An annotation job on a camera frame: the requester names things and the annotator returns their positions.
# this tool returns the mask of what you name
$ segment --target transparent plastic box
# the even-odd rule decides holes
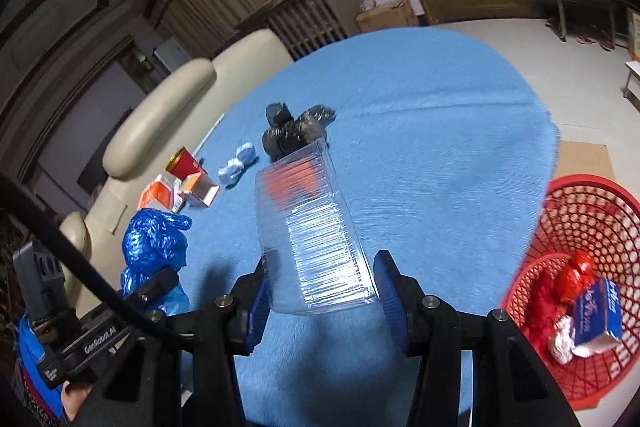
[[[318,315],[378,299],[324,140],[258,172],[255,200],[273,311]]]

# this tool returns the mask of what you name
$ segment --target blue blanket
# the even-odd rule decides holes
[[[266,105],[294,116],[322,103],[340,191],[369,262],[400,271],[460,311],[485,315],[527,248],[558,145],[546,108],[489,47],[435,28],[360,35],[299,60],[236,105],[204,144],[211,174],[253,141],[257,164],[193,228],[180,281],[192,309],[228,292],[260,257],[255,173]],[[268,426],[400,426],[418,360],[407,360],[375,304],[319,317],[271,314],[262,343],[236,357],[247,418]],[[463,361],[461,410],[472,401]]]

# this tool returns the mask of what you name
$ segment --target red cup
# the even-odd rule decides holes
[[[207,171],[200,167],[200,164],[196,162],[195,158],[189,154],[189,151],[185,149],[185,147],[180,147],[178,152],[171,156],[165,169],[180,181],[184,181],[187,176],[197,172],[207,174]]]

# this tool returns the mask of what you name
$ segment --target blue box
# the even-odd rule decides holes
[[[575,301],[575,347],[578,357],[604,353],[618,345],[622,337],[622,311],[618,286],[598,279]]]

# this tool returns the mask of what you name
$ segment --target metal screw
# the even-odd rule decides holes
[[[164,312],[160,310],[151,310],[148,317],[151,322],[158,322],[162,317],[164,317]]]
[[[509,314],[507,313],[507,310],[498,308],[493,310],[491,314],[494,316],[494,319],[497,320],[498,322],[506,322],[509,320]]]
[[[422,298],[422,305],[427,309],[434,310],[440,305],[440,299],[433,295],[425,295]]]
[[[228,306],[231,306],[233,301],[234,298],[231,295],[221,295],[220,297],[216,297],[216,299],[213,301],[213,304],[215,304],[218,308],[226,308]]]

